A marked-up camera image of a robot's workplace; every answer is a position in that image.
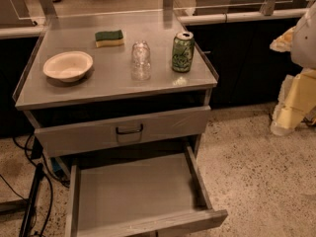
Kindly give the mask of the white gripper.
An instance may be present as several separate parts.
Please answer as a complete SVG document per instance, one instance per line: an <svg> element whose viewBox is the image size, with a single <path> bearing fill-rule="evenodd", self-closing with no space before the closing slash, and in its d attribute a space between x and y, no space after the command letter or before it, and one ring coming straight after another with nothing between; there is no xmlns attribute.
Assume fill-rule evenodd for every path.
<svg viewBox="0 0 316 237"><path fill-rule="evenodd" d="M283 136L294 132L316 107L316 3L295 27L274 39L270 49L290 51L291 60L304 67L296 76L287 75L280 87L271 132Z"/></svg>

